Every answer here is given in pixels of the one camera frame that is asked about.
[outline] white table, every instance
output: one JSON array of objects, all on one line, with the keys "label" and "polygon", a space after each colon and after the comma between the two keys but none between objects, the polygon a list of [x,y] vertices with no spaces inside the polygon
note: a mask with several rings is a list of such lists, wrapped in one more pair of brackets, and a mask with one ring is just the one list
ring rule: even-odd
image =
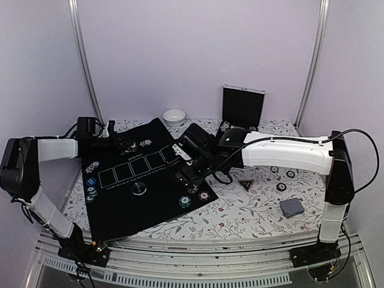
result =
[{"label": "white table", "polygon": [[[117,121],[115,129],[123,132],[148,122]],[[212,134],[216,133],[220,124],[220,120],[216,119],[187,120],[181,127],[167,128],[172,136],[177,138],[192,122]],[[293,125],[286,121],[261,121],[259,131],[274,135],[298,135]],[[287,177],[289,170],[295,173],[294,178]],[[318,228],[325,193],[324,183],[318,174],[276,167],[232,169],[230,173],[234,179],[230,185],[218,183],[212,177],[207,179],[218,195],[218,200],[171,222],[164,222],[139,232],[131,238],[168,241],[249,239],[311,232]],[[247,192],[237,179],[254,179],[251,190]],[[287,189],[278,191],[279,183],[284,183]],[[300,199],[305,212],[286,219],[281,213],[279,201],[294,197]],[[83,230],[89,231],[81,175],[69,196],[64,215]]]}]

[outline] metal pole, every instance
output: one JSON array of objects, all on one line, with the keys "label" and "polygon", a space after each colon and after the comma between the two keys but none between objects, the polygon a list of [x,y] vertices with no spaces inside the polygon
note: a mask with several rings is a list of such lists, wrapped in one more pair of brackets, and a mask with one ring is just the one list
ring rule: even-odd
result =
[{"label": "metal pole", "polygon": [[72,27],[73,27],[73,34],[76,41],[77,51],[80,56],[81,65],[83,68],[85,83],[88,89],[89,97],[91,99],[92,108],[94,111],[95,116],[98,118],[98,120],[101,122],[102,125],[104,125],[104,120],[101,115],[101,110],[98,105],[95,88],[92,82],[91,72],[89,70],[88,61],[86,58],[85,53],[85,47],[84,47],[84,40],[82,35],[82,28],[80,25],[80,16],[79,16],[79,9],[77,7],[77,0],[69,0],[69,6],[70,6],[70,14],[71,14],[71,21],[72,21]]},{"label": "metal pole", "polygon": [[326,20],[328,17],[329,0],[322,0],[320,5],[319,21],[317,23],[316,40],[313,49],[312,61],[308,72],[307,82],[305,83],[304,93],[301,99],[300,108],[296,117],[295,126],[300,130],[304,119],[305,110],[308,106],[308,101],[311,95],[312,85],[317,70],[317,63],[320,58],[320,51],[323,44],[323,38],[326,28]]}]

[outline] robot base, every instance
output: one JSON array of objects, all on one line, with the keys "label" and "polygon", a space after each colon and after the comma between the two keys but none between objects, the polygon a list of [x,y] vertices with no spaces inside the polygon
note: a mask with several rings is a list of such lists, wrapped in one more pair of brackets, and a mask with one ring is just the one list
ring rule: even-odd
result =
[{"label": "robot base", "polygon": [[[110,250],[105,248],[104,250],[98,252],[93,250],[94,252],[88,256],[82,257],[81,261],[84,264],[89,264],[89,265],[94,265],[94,266],[99,266],[99,267],[106,267],[108,260],[109,260],[109,254]],[[73,260],[75,263],[78,262],[79,258],[74,257],[73,253],[68,251],[66,248],[60,248],[58,252],[58,256]]]},{"label": "robot base", "polygon": [[289,254],[294,268],[329,261],[341,256],[337,242],[321,243],[319,241],[310,246],[291,249]]}]

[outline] white bowl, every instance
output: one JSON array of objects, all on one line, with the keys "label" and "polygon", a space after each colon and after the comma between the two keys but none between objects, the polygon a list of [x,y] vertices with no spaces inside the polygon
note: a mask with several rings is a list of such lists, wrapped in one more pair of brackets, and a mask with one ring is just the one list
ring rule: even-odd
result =
[{"label": "white bowl", "polygon": [[172,109],[163,114],[165,123],[170,127],[179,127],[185,121],[185,112],[183,110]]}]

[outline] black game mat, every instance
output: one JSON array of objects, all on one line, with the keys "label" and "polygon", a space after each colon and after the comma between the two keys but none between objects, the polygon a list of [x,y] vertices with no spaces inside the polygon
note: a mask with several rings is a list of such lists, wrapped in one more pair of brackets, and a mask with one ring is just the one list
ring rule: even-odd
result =
[{"label": "black game mat", "polygon": [[176,182],[173,175],[181,160],[173,153],[173,138],[158,118],[121,134],[138,144],[135,152],[82,159],[93,240],[130,236],[217,199],[206,182],[194,194]]}]

